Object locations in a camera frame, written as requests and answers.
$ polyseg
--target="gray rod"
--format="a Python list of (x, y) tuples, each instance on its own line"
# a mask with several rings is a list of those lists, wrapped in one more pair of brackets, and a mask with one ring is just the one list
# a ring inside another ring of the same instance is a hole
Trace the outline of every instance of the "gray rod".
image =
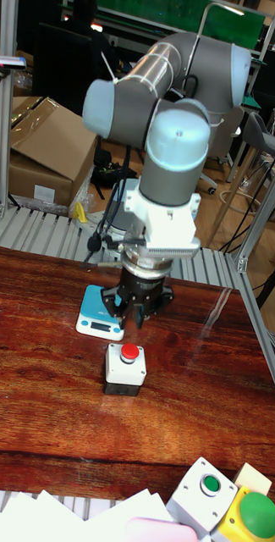
[(275, 206), (275, 177), (271, 183), (267, 194), (264, 197), (264, 200), (253, 219), (251, 227), (249, 228), (247, 235), (242, 243), (241, 248), (234, 254), (234, 264), (238, 271), (244, 272), (244, 265), (242, 267), (242, 262), (246, 262), (250, 256), (250, 253), (257, 243), (258, 239), (261, 236), (262, 231), (264, 230), (265, 224), (267, 223), (272, 210)]
[[(15, 55), (19, 0), (3, 0), (1, 9), (0, 55)], [(0, 220), (8, 207), (10, 130), (14, 72), (0, 82)]]

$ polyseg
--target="wood grain surface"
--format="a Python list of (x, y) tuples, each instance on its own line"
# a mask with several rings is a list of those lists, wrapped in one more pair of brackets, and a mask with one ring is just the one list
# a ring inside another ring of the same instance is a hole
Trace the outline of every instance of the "wood grain surface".
[(108, 342), (75, 322), (116, 273), (0, 248), (0, 489), (166, 500), (204, 456), (272, 480), (275, 389), (240, 293), (168, 280), (173, 303), (122, 342), (145, 348), (137, 397), (104, 395)]

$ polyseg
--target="digital scale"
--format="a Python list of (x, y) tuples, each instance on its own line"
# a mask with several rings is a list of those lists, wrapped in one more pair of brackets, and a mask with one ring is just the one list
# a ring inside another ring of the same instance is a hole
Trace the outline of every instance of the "digital scale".
[[(101, 290), (101, 286), (87, 286), (76, 329), (84, 335), (107, 340), (122, 340), (124, 330), (120, 329), (118, 320), (113, 318), (103, 305)], [(116, 305), (120, 304), (121, 298), (116, 296), (115, 302)]]

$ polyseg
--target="label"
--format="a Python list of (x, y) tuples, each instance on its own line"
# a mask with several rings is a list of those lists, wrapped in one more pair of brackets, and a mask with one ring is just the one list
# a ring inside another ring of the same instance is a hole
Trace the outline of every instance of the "label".
[(35, 185), (34, 198), (47, 203), (54, 203), (55, 190), (46, 186)]

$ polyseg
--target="computer monitor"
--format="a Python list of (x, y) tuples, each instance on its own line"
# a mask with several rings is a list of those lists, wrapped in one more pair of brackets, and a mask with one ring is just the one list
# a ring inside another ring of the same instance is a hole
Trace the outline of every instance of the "computer monitor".
[(51, 97), (81, 115), (86, 91), (95, 78), (90, 37), (39, 24), (33, 96)]

